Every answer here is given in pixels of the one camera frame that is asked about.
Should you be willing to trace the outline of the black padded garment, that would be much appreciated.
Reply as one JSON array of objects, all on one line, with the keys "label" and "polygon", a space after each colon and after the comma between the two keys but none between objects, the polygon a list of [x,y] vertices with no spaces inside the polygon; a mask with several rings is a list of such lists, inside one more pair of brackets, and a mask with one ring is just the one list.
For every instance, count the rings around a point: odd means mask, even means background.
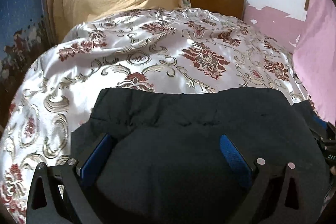
[{"label": "black padded garment", "polygon": [[71,156],[103,134],[106,148],[88,200],[104,223],[227,223],[248,193],[221,152],[223,135],[253,159],[295,164],[305,218],[314,223],[329,170],[310,131],[308,101],[236,88],[214,94],[103,89],[88,122],[71,135]]}]

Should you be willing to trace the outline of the pink curtain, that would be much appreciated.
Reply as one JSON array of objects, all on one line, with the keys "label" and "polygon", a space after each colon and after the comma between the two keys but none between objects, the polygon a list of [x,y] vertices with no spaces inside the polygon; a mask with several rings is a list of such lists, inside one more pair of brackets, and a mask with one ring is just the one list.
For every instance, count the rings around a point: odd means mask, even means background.
[{"label": "pink curtain", "polygon": [[319,116],[335,124],[335,4],[309,0],[305,28],[293,54],[294,70]]}]

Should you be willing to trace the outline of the floral satin bedspread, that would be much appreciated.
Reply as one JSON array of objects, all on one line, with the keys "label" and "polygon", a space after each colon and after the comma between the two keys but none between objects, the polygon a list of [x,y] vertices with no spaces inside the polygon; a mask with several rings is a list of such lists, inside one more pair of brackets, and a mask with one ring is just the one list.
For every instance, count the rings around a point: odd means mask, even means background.
[{"label": "floral satin bedspread", "polygon": [[245,86],[279,90],[290,103],[309,97],[291,53],[233,16],[130,10],[79,24],[33,62],[11,102],[1,138],[1,203],[25,223],[35,167],[69,158],[71,133],[104,88],[187,94]]}]

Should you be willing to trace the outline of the blue patterned curtain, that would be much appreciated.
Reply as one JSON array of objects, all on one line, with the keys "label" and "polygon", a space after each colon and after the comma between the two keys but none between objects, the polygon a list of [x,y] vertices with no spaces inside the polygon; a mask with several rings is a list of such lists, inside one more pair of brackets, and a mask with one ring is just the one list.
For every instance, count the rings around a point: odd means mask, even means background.
[{"label": "blue patterned curtain", "polygon": [[1,124],[33,61],[52,43],[42,0],[1,0]]}]

